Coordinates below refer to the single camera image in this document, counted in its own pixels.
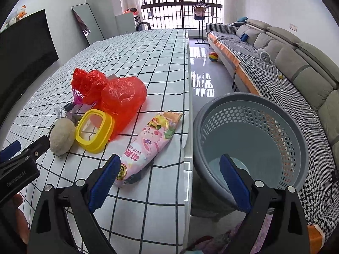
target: beige fuzzy ball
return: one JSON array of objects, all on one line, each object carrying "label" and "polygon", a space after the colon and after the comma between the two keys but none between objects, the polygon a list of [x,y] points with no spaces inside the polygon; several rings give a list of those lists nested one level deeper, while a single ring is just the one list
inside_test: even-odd
[{"label": "beige fuzzy ball", "polygon": [[75,140],[75,126],[69,119],[58,119],[50,133],[50,150],[57,156],[68,152]]}]

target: metal screw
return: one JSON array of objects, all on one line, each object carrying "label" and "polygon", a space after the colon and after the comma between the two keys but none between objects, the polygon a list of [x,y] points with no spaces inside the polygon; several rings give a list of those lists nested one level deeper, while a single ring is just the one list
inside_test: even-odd
[{"label": "metal screw", "polygon": [[84,179],[79,179],[77,180],[77,182],[75,183],[77,186],[81,187],[85,184],[85,180]]},{"label": "metal screw", "polygon": [[45,191],[50,191],[52,189],[52,185],[47,184],[44,189]]},{"label": "metal screw", "polygon": [[256,181],[254,184],[256,187],[259,187],[259,188],[264,187],[264,183],[262,181]]},{"label": "metal screw", "polygon": [[296,189],[293,186],[287,187],[287,190],[289,190],[291,193],[294,193]]}]

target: sofa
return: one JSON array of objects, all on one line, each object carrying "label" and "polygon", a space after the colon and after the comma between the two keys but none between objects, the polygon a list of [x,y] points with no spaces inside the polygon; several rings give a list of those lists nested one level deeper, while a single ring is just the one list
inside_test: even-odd
[{"label": "sofa", "polygon": [[[240,28],[208,23],[206,33],[237,88],[274,101],[301,128],[310,161],[300,201],[307,223],[327,240],[339,222],[339,184],[332,181],[339,169],[339,67],[293,33],[259,20]],[[271,62],[259,58],[260,48]]]}]

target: yellow plastic container lid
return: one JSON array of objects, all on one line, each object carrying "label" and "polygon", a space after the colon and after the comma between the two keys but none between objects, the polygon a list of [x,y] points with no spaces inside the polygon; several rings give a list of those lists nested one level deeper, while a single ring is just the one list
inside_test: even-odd
[{"label": "yellow plastic container lid", "polygon": [[111,115],[91,109],[79,121],[75,140],[90,153],[100,153],[108,142],[114,129],[114,119]]}]

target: white dumbbell-shaped object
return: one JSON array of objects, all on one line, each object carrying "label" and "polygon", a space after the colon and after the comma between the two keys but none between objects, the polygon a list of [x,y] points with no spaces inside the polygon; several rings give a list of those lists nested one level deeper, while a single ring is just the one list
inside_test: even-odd
[{"label": "white dumbbell-shaped object", "polygon": [[263,60],[264,62],[269,63],[271,61],[269,53],[264,49],[258,49],[257,54],[260,57],[260,59]]}]

